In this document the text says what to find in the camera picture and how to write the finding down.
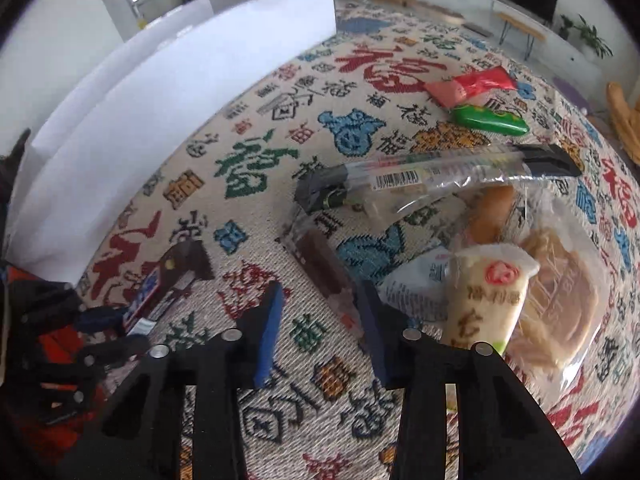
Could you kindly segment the orange lounge chair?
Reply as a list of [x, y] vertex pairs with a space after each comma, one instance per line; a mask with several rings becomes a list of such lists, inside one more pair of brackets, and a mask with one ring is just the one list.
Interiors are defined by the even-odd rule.
[[639, 165], [639, 102], [631, 107], [625, 99], [622, 87], [615, 81], [606, 84], [605, 94], [608, 110], [620, 143], [630, 160], [635, 165]]

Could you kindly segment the brown sausage stick packet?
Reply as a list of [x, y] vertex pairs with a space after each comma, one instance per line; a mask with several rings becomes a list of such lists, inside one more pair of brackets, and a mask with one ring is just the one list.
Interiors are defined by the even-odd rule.
[[281, 243], [316, 286], [337, 321], [365, 349], [355, 283], [324, 234], [303, 209], [296, 209], [291, 221], [283, 226]]

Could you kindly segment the purple round mat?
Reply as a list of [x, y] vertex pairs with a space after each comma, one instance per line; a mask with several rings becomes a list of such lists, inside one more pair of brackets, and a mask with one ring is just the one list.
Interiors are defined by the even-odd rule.
[[579, 108], [583, 113], [588, 115], [590, 113], [589, 102], [580, 94], [580, 92], [572, 86], [568, 81], [561, 77], [553, 77], [553, 84], [555, 88], [562, 93], [572, 104]]

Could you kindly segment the long black clear packet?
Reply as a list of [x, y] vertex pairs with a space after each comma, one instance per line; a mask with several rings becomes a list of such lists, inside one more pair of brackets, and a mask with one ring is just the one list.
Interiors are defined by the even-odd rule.
[[374, 202], [391, 192], [408, 196], [393, 211], [421, 200], [438, 200], [464, 188], [521, 180], [577, 178], [574, 159], [556, 144], [489, 144], [384, 156], [314, 170], [299, 179], [294, 200], [303, 211]]

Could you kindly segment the large potted green plant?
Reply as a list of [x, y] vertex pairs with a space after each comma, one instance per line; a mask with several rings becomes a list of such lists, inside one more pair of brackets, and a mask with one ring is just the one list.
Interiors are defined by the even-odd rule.
[[597, 58], [612, 58], [614, 53], [611, 47], [599, 36], [597, 27], [588, 24], [582, 14], [579, 14], [579, 23], [575, 28], [579, 32], [582, 43], [588, 47]]

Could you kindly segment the green snack packet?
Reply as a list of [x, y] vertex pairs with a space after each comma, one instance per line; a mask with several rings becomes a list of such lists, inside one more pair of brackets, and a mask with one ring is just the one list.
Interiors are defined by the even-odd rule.
[[504, 136], [525, 136], [529, 126], [525, 120], [510, 112], [499, 112], [487, 107], [464, 104], [452, 108], [451, 120], [469, 129], [483, 130]]

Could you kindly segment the white storage box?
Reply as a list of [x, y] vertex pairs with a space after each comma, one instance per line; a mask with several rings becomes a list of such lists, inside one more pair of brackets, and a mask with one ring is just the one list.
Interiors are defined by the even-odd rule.
[[29, 140], [4, 258], [77, 283], [134, 194], [186, 138], [335, 31], [334, 0], [193, 0], [154, 21]]

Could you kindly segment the small wooden bench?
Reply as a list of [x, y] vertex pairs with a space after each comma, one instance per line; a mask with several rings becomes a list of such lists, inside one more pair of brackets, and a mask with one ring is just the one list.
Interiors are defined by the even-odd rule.
[[503, 46], [506, 42], [506, 37], [511, 30], [517, 30], [525, 36], [525, 50], [523, 53], [523, 60], [528, 61], [533, 54], [536, 44], [544, 44], [547, 40], [546, 35], [540, 30], [533, 28], [529, 24], [514, 18], [514, 16], [504, 13], [496, 12], [495, 16], [502, 21], [502, 29], [499, 36], [499, 44]]

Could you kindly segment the red snack packet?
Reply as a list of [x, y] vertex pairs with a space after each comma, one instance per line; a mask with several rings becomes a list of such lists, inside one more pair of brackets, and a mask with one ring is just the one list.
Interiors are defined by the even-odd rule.
[[423, 87], [439, 106], [453, 108], [490, 90], [515, 90], [516, 84], [502, 66], [495, 66], [448, 81], [427, 82]]

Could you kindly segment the snickers chocolate bar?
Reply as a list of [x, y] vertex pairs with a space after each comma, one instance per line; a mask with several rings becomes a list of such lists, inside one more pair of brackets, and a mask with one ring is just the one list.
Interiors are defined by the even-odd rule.
[[148, 336], [160, 319], [189, 295], [195, 282], [215, 277], [200, 240], [185, 240], [171, 246], [146, 274], [122, 317], [127, 335]]

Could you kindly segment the yellow packaged cake snack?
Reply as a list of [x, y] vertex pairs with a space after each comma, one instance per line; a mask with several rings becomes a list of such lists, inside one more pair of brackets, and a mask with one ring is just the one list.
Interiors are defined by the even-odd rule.
[[513, 244], [450, 252], [437, 246], [393, 271], [381, 300], [410, 318], [442, 328], [440, 341], [469, 349], [484, 341], [506, 351], [540, 264]]

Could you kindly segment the small potted plant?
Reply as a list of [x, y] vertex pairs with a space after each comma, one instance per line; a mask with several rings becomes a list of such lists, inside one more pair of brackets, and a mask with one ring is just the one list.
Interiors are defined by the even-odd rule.
[[562, 14], [560, 16], [560, 28], [558, 30], [558, 35], [563, 39], [567, 40], [570, 36], [570, 31], [574, 28], [574, 21], [569, 18], [567, 15]]

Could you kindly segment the bagged toast bread loaf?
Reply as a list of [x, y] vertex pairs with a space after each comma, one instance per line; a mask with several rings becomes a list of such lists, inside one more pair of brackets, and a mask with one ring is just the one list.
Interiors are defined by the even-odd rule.
[[574, 382], [600, 328], [608, 274], [582, 224], [546, 188], [521, 193], [498, 185], [480, 193], [454, 252], [500, 243], [524, 249], [540, 264], [502, 356], [548, 408]]

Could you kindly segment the white tv cabinet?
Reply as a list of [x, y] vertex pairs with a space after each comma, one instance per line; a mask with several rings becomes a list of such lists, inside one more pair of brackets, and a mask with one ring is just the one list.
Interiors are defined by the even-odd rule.
[[[529, 64], [544, 66], [546, 71], [561, 77], [574, 86], [586, 99], [595, 99], [599, 91], [604, 89], [604, 78], [600, 68], [588, 60], [582, 51], [563, 40], [548, 26], [539, 23], [526, 13], [509, 6], [501, 0], [420, 0], [425, 3], [442, 6], [461, 14], [468, 24], [487, 30], [499, 42], [502, 21], [496, 12], [504, 12], [518, 18], [543, 32], [547, 40], [544, 44], [536, 44]], [[511, 30], [506, 37], [510, 48], [521, 47], [525, 50], [525, 36], [517, 30]]]

